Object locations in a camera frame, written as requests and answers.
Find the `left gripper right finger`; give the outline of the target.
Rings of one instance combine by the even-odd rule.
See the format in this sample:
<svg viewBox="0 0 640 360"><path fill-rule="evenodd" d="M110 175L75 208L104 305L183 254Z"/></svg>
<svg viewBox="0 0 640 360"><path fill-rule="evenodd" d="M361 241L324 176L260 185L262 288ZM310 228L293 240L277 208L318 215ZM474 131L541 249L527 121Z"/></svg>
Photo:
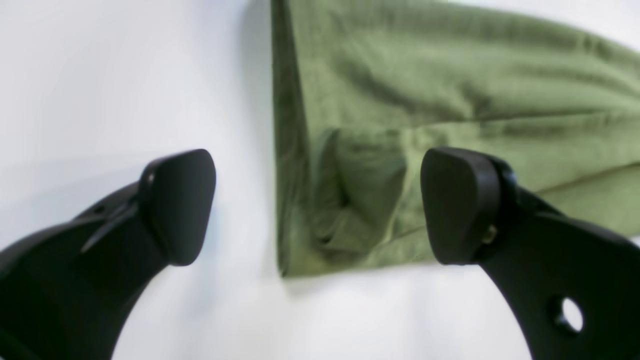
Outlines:
<svg viewBox="0 0 640 360"><path fill-rule="evenodd" d="M640 253L517 184L507 162L431 148L420 170L429 243L442 265L479 265L534 360L637 360Z"/></svg>

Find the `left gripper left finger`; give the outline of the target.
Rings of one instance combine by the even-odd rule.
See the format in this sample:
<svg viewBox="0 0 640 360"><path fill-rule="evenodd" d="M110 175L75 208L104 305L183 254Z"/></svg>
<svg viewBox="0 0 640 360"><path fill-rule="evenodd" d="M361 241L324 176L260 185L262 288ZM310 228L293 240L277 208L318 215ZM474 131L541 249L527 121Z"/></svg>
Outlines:
<svg viewBox="0 0 640 360"><path fill-rule="evenodd" d="M194 149L1 251L1 358L109 360L147 285L199 256L217 172Z"/></svg>

